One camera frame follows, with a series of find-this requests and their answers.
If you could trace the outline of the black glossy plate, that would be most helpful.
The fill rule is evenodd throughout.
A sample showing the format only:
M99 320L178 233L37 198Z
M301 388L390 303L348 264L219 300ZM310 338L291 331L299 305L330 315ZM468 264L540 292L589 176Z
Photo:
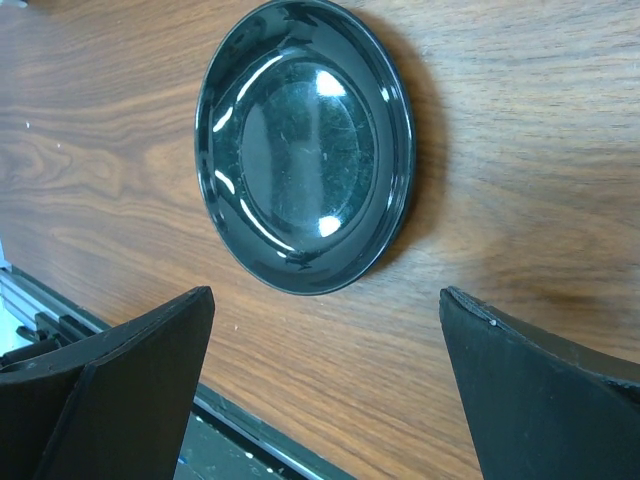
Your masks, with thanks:
M407 89L380 39L330 1L270 1L232 28L203 78L194 150L222 242L286 293L362 277L409 209Z

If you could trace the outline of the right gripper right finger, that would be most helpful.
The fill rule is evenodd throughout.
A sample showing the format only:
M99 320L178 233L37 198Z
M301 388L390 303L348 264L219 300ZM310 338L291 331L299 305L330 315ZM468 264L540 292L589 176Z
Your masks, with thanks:
M439 318L484 478L638 478L638 364L453 286Z

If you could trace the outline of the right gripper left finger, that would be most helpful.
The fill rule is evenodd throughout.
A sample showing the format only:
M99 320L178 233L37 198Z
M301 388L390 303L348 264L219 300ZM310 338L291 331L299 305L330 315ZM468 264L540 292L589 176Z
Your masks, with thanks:
M173 478L214 312L196 287L3 368L2 478Z

